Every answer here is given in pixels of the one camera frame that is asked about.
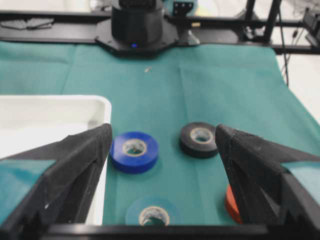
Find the teal tape roll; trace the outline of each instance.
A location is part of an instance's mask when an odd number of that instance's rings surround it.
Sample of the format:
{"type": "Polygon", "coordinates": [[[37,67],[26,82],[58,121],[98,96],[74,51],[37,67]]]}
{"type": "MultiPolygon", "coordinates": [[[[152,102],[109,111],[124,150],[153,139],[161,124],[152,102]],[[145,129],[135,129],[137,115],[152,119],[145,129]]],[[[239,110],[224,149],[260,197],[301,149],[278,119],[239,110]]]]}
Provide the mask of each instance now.
{"type": "Polygon", "coordinates": [[[126,211],[126,225],[179,225],[177,207],[165,198],[147,196],[135,201],[126,211]]]}

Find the blue tape roll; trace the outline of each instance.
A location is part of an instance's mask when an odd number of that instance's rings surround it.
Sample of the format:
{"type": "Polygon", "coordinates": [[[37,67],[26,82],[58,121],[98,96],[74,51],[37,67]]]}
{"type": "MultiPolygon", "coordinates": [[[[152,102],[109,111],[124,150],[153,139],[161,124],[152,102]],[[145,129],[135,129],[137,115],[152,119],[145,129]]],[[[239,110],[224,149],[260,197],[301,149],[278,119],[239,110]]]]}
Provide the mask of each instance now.
{"type": "Polygon", "coordinates": [[[119,171],[129,174],[143,173],[156,164],[158,144],[143,132],[126,132],[113,140],[110,155],[114,167],[119,171]]]}
{"type": "Polygon", "coordinates": [[[181,215],[170,201],[156,196],[147,196],[135,201],[126,211],[126,225],[147,225],[150,217],[162,219],[167,225],[179,225],[181,215]]]}

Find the electrical tape roll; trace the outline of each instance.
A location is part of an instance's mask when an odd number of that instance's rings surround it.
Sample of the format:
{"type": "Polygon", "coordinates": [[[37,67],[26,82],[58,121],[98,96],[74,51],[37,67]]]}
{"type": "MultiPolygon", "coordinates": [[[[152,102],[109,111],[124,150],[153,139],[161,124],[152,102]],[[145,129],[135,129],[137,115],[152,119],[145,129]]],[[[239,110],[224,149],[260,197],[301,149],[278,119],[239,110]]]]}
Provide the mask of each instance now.
{"type": "Polygon", "coordinates": [[[205,122],[192,122],[180,132],[182,151],[194,158],[211,158],[218,153],[216,127],[205,122]]]}
{"type": "Polygon", "coordinates": [[[110,155],[117,170],[128,174],[144,173],[157,162],[158,144],[146,133],[126,132],[113,140],[110,155]]]}
{"type": "Polygon", "coordinates": [[[135,201],[126,211],[126,225],[157,225],[152,221],[160,220],[163,226],[181,224],[177,207],[165,198],[147,196],[135,201]]]}

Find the white floor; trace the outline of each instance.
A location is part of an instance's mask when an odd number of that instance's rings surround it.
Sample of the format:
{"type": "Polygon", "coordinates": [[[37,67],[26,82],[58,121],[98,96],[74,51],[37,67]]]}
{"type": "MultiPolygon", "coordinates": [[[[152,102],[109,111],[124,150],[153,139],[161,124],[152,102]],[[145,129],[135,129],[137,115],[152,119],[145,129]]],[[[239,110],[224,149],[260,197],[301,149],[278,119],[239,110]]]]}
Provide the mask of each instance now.
{"type": "MultiPolygon", "coordinates": [[[[246,0],[198,0],[200,8],[198,13],[206,16],[233,17],[245,6],[246,0]]],[[[301,19],[302,15],[294,11],[294,3],[303,5],[303,2],[316,0],[283,0],[281,12],[283,19],[301,19]]],[[[267,18],[271,0],[257,0],[255,12],[260,18],[267,18]]],[[[68,11],[89,12],[90,0],[0,0],[0,10],[18,11],[68,11]]],[[[292,33],[295,29],[290,28],[284,32],[285,42],[290,44],[292,33]]],[[[299,44],[308,45],[305,36],[302,36],[299,44]]],[[[281,43],[280,29],[275,28],[272,40],[276,44],[281,43]]],[[[279,67],[284,65],[284,57],[277,57],[279,67]]],[[[292,55],[289,65],[289,88],[303,103],[306,109],[320,123],[320,56],[317,55],[292,55]]]]}

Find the black mount plate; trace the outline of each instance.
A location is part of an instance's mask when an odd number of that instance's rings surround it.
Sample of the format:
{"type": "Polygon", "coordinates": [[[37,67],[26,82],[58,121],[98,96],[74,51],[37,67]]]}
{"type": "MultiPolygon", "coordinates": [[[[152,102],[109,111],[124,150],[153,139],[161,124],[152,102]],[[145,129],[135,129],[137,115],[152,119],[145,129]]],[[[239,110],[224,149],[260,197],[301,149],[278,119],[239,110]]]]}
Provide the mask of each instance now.
{"type": "Polygon", "coordinates": [[[119,54],[153,54],[161,50],[167,49],[175,45],[179,41],[177,28],[165,19],[162,22],[163,35],[160,40],[157,40],[148,45],[139,46],[135,42],[126,43],[115,39],[111,31],[111,19],[101,21],[96,27],[96,42],[102,47],[109,49],[113,53],[119,54]]]}

